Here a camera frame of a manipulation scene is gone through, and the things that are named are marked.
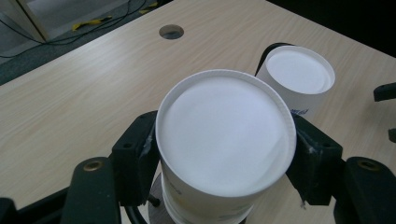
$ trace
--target metal base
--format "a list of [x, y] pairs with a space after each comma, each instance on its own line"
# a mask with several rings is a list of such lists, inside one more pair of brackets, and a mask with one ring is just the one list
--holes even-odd
[[161, 204], [154, 207], [151, 203], [148, 204], [148, 217], [151, 224], [175, 224], [172, 218], [169, 216], [163, 202], [163, 188], [161, 187], [161, 175], [155, 179], [154, 184], [151, 188], [150, 194], [161, 201]]

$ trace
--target light wood tabletop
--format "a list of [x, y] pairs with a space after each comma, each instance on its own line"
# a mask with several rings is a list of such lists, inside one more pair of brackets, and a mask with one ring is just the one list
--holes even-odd
[[[162, 38], [167, 24], [184, 35]], [[332, 65], [335, 84], [312, 123], [344, 148], [343, 159], [371, 158], [395, 174], [388, 129], [396, 127], [396, 100], [373, 97], [396, 81], [395, 58], [263, 0], [175, 0], [0, 87], [0, 196], [22, 208], [67, 187], [81, 161], [108, 156], [181, 79], [215, 68], [254, 75], [276, 42], [312, 49]], [[333, 200], [300, 205], [284, 176], [247, 223], [334, 223]]]

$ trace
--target white cup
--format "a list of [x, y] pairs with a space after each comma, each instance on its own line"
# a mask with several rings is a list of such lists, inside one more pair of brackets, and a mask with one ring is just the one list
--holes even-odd
[[294, 122], [254, 76], [204, 71], [179, 82], [156, 119], [163, 199], [176, 223], [236, 224], [294, 156]]
[[312, 118], [334, 84], [332, 66], [311, 49], [289, 44], [268, 49], [256, 77], [279, 93], [291, 113]]

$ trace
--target paper cup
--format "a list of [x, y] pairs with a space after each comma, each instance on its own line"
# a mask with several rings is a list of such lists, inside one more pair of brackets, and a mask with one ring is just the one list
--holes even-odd
[[281, 97], [254, 76], [210, 70], [179, 82], [156, 120], [163, 198], [176, 223], [242, 221], [290, 166], [296, 132]]
[[257, 78], [279, 93], [291, 113], [312, 118], [334, 84], [332, 66], [310, 49], [289, 44], [269, 49]]

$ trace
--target round hole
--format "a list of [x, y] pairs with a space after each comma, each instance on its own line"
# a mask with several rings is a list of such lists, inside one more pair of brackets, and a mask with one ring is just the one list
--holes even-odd
[[103, 166], [102, 161], [90, 161], [84, 165], [85, 171], [95, 171]]
[[160, 36], [165, 39], [179, 39], [184, 35], [184, 30], [178, 25], [165, 25], [160, 29]]
[[369, 171], [379, 171], [379, 166], [371, 161], [358, 161], [358, 165]]

